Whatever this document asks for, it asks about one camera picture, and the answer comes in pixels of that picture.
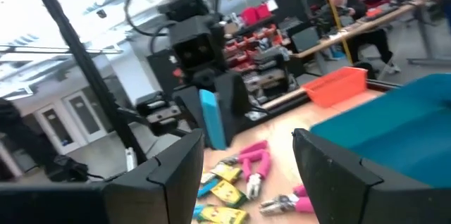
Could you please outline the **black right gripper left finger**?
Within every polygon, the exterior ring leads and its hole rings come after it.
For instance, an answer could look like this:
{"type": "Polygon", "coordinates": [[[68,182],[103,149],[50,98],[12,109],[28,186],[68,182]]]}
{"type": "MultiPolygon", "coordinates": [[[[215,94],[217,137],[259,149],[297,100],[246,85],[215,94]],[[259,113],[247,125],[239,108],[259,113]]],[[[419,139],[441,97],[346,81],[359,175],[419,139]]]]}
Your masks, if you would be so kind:
{"type": "Polygon", "coordinates": [[[195,129],[108,182],[0,183],[0,224],[190,224],[203,158],[195,129]]]}

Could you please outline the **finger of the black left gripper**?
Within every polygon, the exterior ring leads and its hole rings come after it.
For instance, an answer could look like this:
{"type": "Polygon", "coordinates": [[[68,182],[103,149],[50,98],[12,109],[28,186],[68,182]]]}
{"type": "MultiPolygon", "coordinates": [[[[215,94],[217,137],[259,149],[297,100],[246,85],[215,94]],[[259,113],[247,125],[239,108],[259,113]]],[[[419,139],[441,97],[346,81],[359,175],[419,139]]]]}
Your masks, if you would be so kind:
{"type": "Polygon", "coordinates": [[[182,111],[183,119],[190,128],[200,129],[208,139],[206,125],[199,98],[199,90],[195,86],[179,86],[174,89],[174,101],[182,111]]]}
{"type": "Polygon", "coordinates": [[[215,78],[225,142],[231,145],[239,123],[251,108],[246,85],[239,73],[228,71],[215,78]]]}

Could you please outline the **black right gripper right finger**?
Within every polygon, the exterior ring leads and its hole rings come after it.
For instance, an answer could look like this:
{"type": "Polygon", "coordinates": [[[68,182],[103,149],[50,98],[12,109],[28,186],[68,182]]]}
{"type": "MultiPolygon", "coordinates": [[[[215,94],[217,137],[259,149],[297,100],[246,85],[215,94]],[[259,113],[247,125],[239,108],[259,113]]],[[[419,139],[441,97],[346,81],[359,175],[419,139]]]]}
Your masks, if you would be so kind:
{"type": "Polygon", "coordinates": [[[451,188],[426,185],[305,129],[292,136],[320,224],[451,224],[451,188]]]}

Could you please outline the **pink-handled pliers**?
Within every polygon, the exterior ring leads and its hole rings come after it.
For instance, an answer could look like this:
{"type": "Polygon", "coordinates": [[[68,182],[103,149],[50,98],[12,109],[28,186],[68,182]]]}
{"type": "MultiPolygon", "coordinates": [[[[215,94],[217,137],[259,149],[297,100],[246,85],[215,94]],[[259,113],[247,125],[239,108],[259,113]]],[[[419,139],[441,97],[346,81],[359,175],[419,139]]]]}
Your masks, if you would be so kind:
{"type": "Polygon", "coordinates": [[[221,159],[220,163],[232,166],[237,163],[243,163],[244,160],[249,160],[251,162],[260,161],[261,156],[267,150],[267,146],[268,142],[266,140],[262,140],[241,149],[236,154],[221,159]]]}
{"type": "Polygon", "coordinates": [[[271,200],[260,203],[259,212],[263,216],[274,216],[286,212],[313,213],[314,207],[304,185],[293,188],[292,194],[279,194],[271,200]]]}
{"type": "Polygon", "coordinates": [[[271,155],[267,150],[246,153],[240,158],[244,179],[247,182],[246,196],[256,199],[261,191],[261,184],[271,169],[271,155]]]}

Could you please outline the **yellow green Crayola crayon box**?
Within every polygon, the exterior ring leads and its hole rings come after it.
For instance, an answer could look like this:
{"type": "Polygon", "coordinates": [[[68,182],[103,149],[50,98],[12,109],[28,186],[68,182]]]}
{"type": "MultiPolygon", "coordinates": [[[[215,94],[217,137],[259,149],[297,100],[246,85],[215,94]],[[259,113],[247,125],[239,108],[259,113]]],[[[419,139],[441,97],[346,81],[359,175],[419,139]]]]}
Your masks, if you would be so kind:
{"type": "Polygon", "coordinates": [[[219,176],[221,179],[230,183],[234,183],[241,176],[242,170],[238,167],[229,166],[224,163],[218,163],[214,168],[210,170],[214,175],[219,176]]]}
{"type": "Polygon", "coordinates": [[[226,180],[221,180],[210,192],[227,207],[234,209],[240,208],[247,201],[247,196],[226,180]]]}

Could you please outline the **grey parts bin rack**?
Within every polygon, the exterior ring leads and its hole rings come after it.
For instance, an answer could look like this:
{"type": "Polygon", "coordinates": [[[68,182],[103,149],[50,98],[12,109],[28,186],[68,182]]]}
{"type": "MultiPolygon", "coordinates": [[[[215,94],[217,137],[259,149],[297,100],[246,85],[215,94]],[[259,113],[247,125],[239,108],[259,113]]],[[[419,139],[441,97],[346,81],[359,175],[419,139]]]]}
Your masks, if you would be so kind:
{"type": "Polygon", "coordinates": [[[290,52],[281,46],[252,54],[252,64],[242,77],[248,92],[259,104],[291,92],[299,86],[288,71],[290,52]]]}

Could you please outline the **orange small parts bin rack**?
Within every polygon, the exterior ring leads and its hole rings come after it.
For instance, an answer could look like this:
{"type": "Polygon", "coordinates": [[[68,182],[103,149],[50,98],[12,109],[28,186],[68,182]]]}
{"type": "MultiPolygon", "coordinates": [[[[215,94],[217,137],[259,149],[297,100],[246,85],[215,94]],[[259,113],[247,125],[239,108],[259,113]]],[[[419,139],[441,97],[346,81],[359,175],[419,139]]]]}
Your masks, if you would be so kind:
{"type": "Polygon", "coordinates": [[[268,63],[277,56],[289,60],[292,52],[287,49],[287,45],[290,43],[290,38],[275,24],[270,23],[256,30],[250,30],[248,27],[243,34],[230,37],[223,51],[228,67],[243,73],[270,68],[268,63]]]}

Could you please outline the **blue plastic tray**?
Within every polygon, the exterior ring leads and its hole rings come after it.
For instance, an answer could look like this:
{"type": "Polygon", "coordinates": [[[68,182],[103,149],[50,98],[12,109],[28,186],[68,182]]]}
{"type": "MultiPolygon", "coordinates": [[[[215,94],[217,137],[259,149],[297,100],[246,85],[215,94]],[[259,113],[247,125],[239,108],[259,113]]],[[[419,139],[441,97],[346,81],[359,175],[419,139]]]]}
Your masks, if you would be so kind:
{"type": "Polygon", "coordinates": [[[451,73],[420,78],[311,132],[432,187],[451,187],[451,73]]]}

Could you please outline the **grey laptop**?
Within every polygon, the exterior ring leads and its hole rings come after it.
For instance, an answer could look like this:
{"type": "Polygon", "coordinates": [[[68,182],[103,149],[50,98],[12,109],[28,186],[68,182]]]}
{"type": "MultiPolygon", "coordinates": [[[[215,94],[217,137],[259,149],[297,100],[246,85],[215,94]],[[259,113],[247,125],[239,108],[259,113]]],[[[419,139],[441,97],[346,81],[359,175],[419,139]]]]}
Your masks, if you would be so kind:
{"type": "Polygon", "coordinates": [[[315,27],[308,27],[292,36],[292,43],[295,45],[296,53],[316,46],[319,40],[320,38],[315,27]]]}

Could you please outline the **orange mesh plastic basket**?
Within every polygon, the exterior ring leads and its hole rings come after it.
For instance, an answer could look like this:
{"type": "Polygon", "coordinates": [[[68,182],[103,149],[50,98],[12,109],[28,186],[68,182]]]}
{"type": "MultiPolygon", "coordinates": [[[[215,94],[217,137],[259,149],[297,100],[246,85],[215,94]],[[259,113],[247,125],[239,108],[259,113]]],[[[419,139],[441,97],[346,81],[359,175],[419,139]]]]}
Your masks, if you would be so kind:
{"type": "Polygon", "coordinates": [[[302,89],[318,106],[331,107],[366,91],[367,70],[343,67],[302,85],[302,89]]]}

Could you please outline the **white glazed double door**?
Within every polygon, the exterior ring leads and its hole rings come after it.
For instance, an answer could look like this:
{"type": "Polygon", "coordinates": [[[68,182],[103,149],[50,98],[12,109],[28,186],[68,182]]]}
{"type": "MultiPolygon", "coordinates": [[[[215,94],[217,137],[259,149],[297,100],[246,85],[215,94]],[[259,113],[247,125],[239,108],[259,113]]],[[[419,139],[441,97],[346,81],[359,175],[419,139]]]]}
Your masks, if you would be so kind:
{"type": "Polygon", "coordinates": [[[68,154],[108,134],[92,103],[82,91],[38,109],[35,115],[61,154],[68,154]]]}

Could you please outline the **long wooden work desk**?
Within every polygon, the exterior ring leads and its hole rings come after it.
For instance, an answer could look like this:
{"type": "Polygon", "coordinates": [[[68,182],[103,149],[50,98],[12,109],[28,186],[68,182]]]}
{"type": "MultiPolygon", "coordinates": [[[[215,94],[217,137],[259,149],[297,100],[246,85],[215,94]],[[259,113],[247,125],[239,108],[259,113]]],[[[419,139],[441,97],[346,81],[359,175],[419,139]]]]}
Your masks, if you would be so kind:
{"type": "Polygon", "coordinates": [[[410,4],[403,5],[397,8],[395,11],[387,13],[375,20],[369,22],[362,22],[361,20],[359,20],[355,24],[345,27],[344,30],[340,30],[337,37],[321,40],[316,46],[313,46],[312,48],[309,48],[305,51],[301,51],[298,54],[293,54],[292,56],[304,58],[321,50],[327,49],[328,47],[333,46],[334,44],[337,44],[341,41],[345,41],[346,39],[351,38],[355,35],[359,35],[374,27],[389,23],[400,17],[401,15],[404,15],[405,13],[408,13],[410,11],[417,11],[418,29],[421,35],[424,51],[426,52],[426,58],[408,58],[408,62],[420,66],[451,66],[451,57],[439,56],[433,50],[433,42],[424,22],[424,6],[430,1],[433,0],[413,0],[413,2],[411,2],[410,4]]]}

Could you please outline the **person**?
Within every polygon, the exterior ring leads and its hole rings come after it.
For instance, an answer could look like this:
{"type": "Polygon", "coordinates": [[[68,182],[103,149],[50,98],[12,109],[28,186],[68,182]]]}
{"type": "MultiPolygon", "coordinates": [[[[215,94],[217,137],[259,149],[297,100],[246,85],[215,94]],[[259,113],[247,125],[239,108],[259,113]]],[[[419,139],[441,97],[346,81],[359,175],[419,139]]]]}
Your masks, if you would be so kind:
{"type": "MultiPolygon", "coordinates": [[[[351,25],[356,20],[363,18],[368,11],[366,4],[362,0],[331,0],[330,4],[338,11],[342,27],[351,25]]],[[[323,27],[325,32],[330,32],[336,26],[329,5],[322,6],[318,15],[325,22],[323,27]]],[[[371,44],[377,48],[382,62],[388,66],[387,73],[394,74],[401,72],[400,68],[391,61],[393,53],[389,48],[388,36],[384,29],[375,27],[347,39],[346,42],[353,63],[359,62],[359,49],[361,46],[371,44]]]]}

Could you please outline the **silver frame bracket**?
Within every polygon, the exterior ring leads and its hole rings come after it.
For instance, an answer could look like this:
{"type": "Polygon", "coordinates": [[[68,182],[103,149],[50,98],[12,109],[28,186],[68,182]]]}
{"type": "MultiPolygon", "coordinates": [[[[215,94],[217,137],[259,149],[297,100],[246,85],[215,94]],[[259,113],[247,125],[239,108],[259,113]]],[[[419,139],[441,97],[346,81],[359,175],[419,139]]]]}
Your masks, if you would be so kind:
{"type": "Polygon", "coordinates": [[[130,172],[137,167],[136,153],[132,147],[125,150],[127,171],[130,172]]]}

